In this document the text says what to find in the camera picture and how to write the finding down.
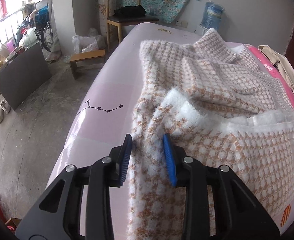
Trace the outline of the beige white houndstooth fuzzy coat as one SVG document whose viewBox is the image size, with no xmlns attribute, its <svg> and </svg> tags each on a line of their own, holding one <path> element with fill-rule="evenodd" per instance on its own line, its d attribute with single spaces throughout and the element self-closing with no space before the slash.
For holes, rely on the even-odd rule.
<svg viewBox="0 0 294 240">
<path fill-rule="evenodd" d="M 294 199 L 294 109 L 282 82 L 214 29 L 194 44 L 144 40 L 133 111 L 130 239 L 179 239 L 185 193 L 169 182 L 162 137 L 209 167 L 226 164 L 272 218 Z"/>
</svg>

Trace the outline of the beige clothes on bed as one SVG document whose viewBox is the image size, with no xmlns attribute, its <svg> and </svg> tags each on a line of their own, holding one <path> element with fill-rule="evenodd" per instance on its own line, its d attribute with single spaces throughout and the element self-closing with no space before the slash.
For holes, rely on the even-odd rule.
<svg viewBox="0 0 294 240">
<path fill-rule="evenodd" d="M 294 69 L 288 59 L 268 45 L 259 45 L 258 49 L 276 67 L 294 94 Z"/>
</svg>

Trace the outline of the wooden chair black seat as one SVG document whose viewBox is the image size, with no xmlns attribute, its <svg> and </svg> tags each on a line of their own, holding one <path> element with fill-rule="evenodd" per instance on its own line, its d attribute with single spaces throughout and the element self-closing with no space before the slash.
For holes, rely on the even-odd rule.
<svg viewBox="0 0 294 240">
<path fill-rule="evenodd" d="M 145 9 L 141 5 L 141 0 L 137 1 L 136 6 L 126 6 L 117 9 L 114 14 L 110 15 L 110 0 L 106 2 L 106 28 L 107 28 L 107 47 L 111 48 L 110 26 L 118 28 L 118 44 L 123 40 L 122 27 L 137 25 L 144 22 L 155 23 L 159 18 L 147 15 Z"/>
</svg>

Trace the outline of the white plastic bag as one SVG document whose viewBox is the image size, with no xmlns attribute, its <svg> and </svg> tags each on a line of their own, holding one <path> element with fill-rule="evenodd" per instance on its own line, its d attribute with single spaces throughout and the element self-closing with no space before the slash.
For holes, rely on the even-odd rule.
<svg viewBox="0 0 294 240">
<path fill-rule="evenodd" d="M 106 48 L 105 39 L 101 35 L 97 36 L 79 36 L 72 37 L 72 44 L 76 54 L 96 51 Z"/>
</svg>

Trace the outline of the dark grey board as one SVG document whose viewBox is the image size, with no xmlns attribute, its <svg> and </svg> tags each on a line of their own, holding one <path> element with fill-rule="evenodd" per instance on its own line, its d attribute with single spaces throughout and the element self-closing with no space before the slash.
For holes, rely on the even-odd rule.
<svg viewBox="0 0 294 240">
<path fill-rule="evenodd" d="M 41 46 L 36 43 L 0 70 L 0 93 L 15 110 L 51 77 Z"/>
</svg>

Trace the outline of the white water dispenser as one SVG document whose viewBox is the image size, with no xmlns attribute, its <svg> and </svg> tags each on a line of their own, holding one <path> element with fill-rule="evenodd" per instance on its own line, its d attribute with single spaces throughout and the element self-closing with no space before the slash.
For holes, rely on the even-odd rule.
<svg viewBox="0 0 294 240">
<path fill-rule="evenodd" d="M 196 30 L 194 31 L 194 33 L 199 36 L 203 36 L 207 31 L 208 31 L 208 29 L 206 27 L 204 27 L 202 25 L 198 25 L 196 27 Z"/>
</svg>

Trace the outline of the black garment on chair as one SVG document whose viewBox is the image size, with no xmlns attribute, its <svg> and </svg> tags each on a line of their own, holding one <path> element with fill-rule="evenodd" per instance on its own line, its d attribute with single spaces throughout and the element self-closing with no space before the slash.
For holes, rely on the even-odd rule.
<svg viewBox="0 0 294 240">
<path fill-rule="evenodd" d="M 142 17 L 146 15 L 146 10 L 142 5 L 120 7 L 114 11 L 114 16 L 117 17 Z"/>
</svg>

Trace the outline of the pink patterned bed sheet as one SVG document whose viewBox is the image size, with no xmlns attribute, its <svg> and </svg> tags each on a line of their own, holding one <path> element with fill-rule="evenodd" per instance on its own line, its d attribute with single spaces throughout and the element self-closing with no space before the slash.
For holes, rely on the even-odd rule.
<svg viewBox="0 0 294 240">
<path fill-rule="evenodd" d="M 131 132 L 132 112 L 143 87 L 143 70 L 139 59 L 140 42 L 143 40 L 164 40 L 178 44 L 192 44 L 199 35 L 161 26 L 154 23 L 136 25 L 106 61 L 102 70 L 88 90 L 69 130 L 63 150 L 52 170 L 47 187 L 69 164 L 76 167 L 92 165 L 107 156 L 113 147 L 122 144 Z M 225 42 L 234 52 L 247 52 L 258 64 L 259 70 L 274 76 L 271 66 L 266 68 L 256 56 L 262 54 L 253 46 Z M 114 109 L 124 103 L 123 108 L 110 113 L 90 107 Z M 111 188 L 111 211 L 115 239 L 129 239 L 127 225 L 129 176 L 120 189 Z M 283 227 L 283 233 L 294 222 L 294 199 L 289 203 L 290 213 Z"/>
</svg>

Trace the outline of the blue water bottle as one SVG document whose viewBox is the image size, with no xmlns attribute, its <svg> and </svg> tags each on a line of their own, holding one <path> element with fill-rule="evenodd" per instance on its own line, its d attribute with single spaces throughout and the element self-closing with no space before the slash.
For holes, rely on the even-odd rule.
<svg viewBox="0 0 294 240">
<path fill-rule="evenodd" d="M 224 7 L 212 1 L 207 1 L 205 4 L 201 26 L 206 29 L 214 28 L 215 30 L 218 30 L 223 12 Z"/>
</svg>

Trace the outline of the wheelchair with clothes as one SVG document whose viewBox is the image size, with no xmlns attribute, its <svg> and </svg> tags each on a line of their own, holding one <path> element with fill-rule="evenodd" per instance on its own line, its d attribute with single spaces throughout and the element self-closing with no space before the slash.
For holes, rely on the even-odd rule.
<svg viewBox="0 0 294 240">
<path fill-rule="evenodd" d="M 27 35 L 28 29 L 35 28 L 34 32 L 41 46 L 48 52 L 52 51 L 53 46 L 53 31 L 49 20 L 48 6 L 36 9 L 31 12 L 23 22 L 18 26 L 14 36 L 15 47 L 18 47 L 24 35 Z"/>
</svg>

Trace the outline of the pair of beige shoes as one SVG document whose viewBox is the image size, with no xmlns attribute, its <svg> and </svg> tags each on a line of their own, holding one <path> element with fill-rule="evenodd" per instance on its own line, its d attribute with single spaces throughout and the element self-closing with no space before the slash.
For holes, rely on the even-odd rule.
<svg viewBox="0 0 294 240">
<path fill-rule="evenodd" d="M 0 123 L 3 121 L 4 119 L 4 115 L 8 114 L 11 110 L 10 105 L 8 104 L 8 102 L 6 100 L 1 100 L 0 102 Z"/>
</svg>

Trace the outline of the white floral cabinet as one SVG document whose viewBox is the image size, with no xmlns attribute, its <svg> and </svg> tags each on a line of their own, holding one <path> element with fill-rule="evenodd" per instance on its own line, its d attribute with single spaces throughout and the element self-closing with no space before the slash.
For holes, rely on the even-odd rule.
<svg viewBox="0 0 294 240">
<path fill-rule="evenodd" d="M 114 14 L 116 9 L 116 0 L 110 0 L 110 16 Z M 98 0 L 98 13 L 101 35 L 107 40 L 107 0 Z"/>
</svg>

